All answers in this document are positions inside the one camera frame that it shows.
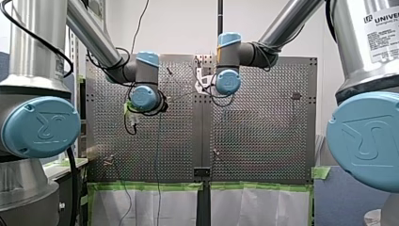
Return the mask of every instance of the label sticker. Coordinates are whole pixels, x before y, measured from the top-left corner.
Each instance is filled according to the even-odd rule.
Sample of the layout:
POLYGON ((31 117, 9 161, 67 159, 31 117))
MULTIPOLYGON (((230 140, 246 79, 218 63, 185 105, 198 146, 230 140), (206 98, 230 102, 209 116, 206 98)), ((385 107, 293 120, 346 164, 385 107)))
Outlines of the label sticker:
POLYGON ((399 58, 399 7, 374 12, 363 20, 372 62, 399 58))

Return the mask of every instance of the pegboard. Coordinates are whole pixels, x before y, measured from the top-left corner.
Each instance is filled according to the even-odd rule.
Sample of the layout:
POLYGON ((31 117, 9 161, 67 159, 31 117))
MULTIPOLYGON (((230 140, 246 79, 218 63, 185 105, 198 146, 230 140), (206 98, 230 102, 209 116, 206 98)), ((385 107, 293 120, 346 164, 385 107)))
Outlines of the pegboard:
POLYGON ((159 89, 168 97, 169 109, 162 116, 140 117, 135 136, 123 125, 128 89, 110 84, 103 72, 87 64, 88 155, 95 157, 88 172, 91 181, 193 181, 193 56, 160 60, 159 89), (115 166, 104 165, 110 155, 115 166))
POLYGON ((88 63, 88 155, 94 158, 89 180, 154 182, 158 147, 158 177, 165 183, 193 182, 194 167, 212 167, 214 181, 308 184, 317 60, 281 57, 270 73, 242 67, 233 104, 219 108, 193 93, 193 59, 161 56, 160 90, 168 97, 168 113, 161 123, 159 116, 142 117, 134 137, 123 126, 127 88, 109 84, 88 63), (105 166, 111 154, 115 166, 105 166))
POLYGON ((282 57, 270 72, 240 72, 233 104, 214 106, 211 180, 310 184, 317 60, 282 57))

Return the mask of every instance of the light blue joint cap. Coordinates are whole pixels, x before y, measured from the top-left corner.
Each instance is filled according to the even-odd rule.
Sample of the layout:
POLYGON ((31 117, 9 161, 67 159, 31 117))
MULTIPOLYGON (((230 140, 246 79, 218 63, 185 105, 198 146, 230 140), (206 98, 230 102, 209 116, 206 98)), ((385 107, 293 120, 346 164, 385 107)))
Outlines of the light blue joint cap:
POLYGON ((46 158, 66 151, 80 133, 79 113, 58 97, 39 97, 19 105, 2 128, 9 152, 24 158, 46 158))
POLYGON ((399 192, 399 94, 368 92, 344 101, 328 123, 327 142, 357 180, 399 192))
POLYGON ((222 95, 232 95, 241 87, 241 76, 238 72, 227 69, 216 78, 216 89, 222 95))
POLYGON ((132 104, 139 111, 150 111, 157 103, 156 93, 147 86, 139 86, 133 91, 132 104))
POLYGON ((231 44, 241 42, 241 35, 236 32, 226 32, 219 35, 217 40, 219 47, 225 47, 231 44))
POLYGON ((138 52, 136 59, 159 68, 159 56, 154 52, 138 52))

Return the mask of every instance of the white wall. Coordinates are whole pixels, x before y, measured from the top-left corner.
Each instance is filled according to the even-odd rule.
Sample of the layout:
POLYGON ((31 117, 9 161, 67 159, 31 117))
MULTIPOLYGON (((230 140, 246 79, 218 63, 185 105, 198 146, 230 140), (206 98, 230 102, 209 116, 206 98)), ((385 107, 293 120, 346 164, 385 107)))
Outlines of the white wall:
POLYGON ((9 53, 9 36, 11 27, 8 19, 0 12, 0 52, 9 53))
MULTIPOLYGON (((139 14, 146 0, 106 0, 107 29, 117 46, 131 48, 139 14)), ((224 30, 240 32, 245 41, 258 40, 288 0, 225 0, 224 30)), ((151 0, 136 40, 136 51, 162 54, 208 54, 216 49, 216 0, 151 0)), ((281 54, 318 57, 318 134, 335 109, 334 93, 343 81, 335 43, 320 8, 302 34, 281 54)))

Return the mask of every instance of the white plastic sheet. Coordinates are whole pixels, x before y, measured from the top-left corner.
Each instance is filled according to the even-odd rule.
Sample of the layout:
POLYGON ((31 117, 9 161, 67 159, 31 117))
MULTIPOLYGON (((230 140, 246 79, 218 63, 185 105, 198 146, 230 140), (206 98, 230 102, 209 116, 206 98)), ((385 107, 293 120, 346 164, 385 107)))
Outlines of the white plastic sheet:
POLYGON ((217 226, 308 226, 310 191, 220 189, 212 191, 217 226))
MULTIPOLYGON (((128 193, 131 201, 125 190, 95 191, 91 205, 91 225, 156 226, 158 191, 128 190, 128 193)), ((195 226, 197 193, 196 190, 161 191, 159 226, 195 226)))

